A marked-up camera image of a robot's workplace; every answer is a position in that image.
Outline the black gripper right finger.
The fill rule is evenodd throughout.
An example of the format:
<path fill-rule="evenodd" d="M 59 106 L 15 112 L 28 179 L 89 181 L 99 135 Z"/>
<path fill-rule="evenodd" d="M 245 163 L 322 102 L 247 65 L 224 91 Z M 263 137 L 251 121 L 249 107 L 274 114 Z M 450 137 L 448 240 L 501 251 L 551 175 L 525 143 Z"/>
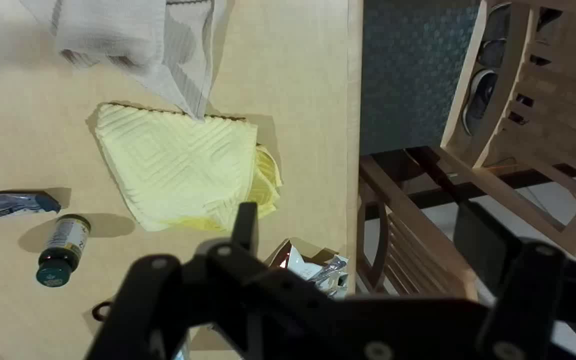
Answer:
<path fill-rule="evenodd" d="M 562 294 L 566 255 L 525 244 L 476 339 L 483 360 L 544 360 Z"/>

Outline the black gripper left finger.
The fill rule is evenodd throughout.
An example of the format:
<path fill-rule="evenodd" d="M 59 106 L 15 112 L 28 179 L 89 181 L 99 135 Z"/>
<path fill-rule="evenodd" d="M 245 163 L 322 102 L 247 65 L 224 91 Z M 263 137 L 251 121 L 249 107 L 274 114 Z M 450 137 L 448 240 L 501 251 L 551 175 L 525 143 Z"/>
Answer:
<path fill-rule="evenodd" d="M 245 354 L 235 275 L 244 264 L 256 265 L 256 240 L 257 203 L 242 202 L 230 235 L 203 241 L 189 262 L 171 253 L 135 259 L 107 301 L 86 360 L 173 360 L 188 332 L 205 324 Z"/>

